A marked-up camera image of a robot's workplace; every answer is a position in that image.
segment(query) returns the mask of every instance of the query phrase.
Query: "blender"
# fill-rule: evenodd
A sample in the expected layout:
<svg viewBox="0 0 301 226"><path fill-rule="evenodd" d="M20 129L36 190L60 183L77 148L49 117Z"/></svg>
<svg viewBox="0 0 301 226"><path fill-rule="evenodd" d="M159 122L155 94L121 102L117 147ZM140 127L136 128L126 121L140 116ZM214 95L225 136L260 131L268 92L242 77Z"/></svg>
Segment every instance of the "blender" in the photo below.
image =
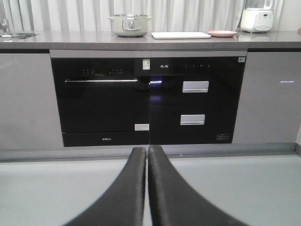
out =
<svg viewBox="0 0 301 226"><path fill-rule="evenodd" d="M240 29L246 32L267 32L274 21L273 0L246 0Z"/></svg>

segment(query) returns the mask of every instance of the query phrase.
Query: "plate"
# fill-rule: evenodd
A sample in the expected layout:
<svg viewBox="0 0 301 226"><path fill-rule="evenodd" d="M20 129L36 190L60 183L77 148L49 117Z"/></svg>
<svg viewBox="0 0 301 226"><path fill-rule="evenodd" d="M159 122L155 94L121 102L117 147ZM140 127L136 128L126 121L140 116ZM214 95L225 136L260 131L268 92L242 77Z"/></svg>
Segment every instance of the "plate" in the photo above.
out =
<svg viewBox="0 0 301 226"><path fill-rule="evenodd" d="M227 37L233 37L234 35L237 34L237 32L213 30L213 31L208 31L208 34L212 35L213 37L227 38Z"/></svg>

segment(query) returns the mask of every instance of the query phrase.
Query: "curtain fold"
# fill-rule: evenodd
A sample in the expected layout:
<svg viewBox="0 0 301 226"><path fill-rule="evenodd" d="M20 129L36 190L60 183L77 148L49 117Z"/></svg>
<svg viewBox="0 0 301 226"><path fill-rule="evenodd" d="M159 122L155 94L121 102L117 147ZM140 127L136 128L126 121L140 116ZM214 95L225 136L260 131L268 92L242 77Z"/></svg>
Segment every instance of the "curtain fold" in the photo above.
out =
<svg viewBox="0 0 301 226"><path fill-rule="evenodd" d="M155 32L237 30L244 0L0 0L11 30L111 31L113 14L147 14ZM276 31L283 0L275 0Z"/></svg>

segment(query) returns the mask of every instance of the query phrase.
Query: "kitchen cabinet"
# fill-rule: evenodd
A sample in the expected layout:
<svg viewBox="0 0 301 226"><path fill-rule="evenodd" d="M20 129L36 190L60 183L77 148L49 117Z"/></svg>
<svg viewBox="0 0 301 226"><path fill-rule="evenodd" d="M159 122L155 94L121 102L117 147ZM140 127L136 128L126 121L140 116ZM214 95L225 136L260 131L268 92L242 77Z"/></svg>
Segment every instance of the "kitchen cabinet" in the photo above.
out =
<svg viewBox="0 0 301 226"><path fill-rule="evenodd" d="M247 54L233 143L295 142L301 115L301 52Z"/></svg>
<svg viewBox="0 0 301 226"><path fill-rule="evenodd" d="M63 147L49 54L0 54L0 148Z"/></svg>

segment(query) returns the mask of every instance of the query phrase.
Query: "glass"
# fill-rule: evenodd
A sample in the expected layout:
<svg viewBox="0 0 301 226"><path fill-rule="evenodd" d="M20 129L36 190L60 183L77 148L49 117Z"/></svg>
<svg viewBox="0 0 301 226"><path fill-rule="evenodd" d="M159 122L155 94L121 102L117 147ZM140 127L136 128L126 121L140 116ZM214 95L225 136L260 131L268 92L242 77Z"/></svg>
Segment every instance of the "glass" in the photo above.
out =
<svg viewBox="0 0 301 226"><path fill-rule="evenodd" d="M246 0L244 9L271 10L273 0Z"/></svg>

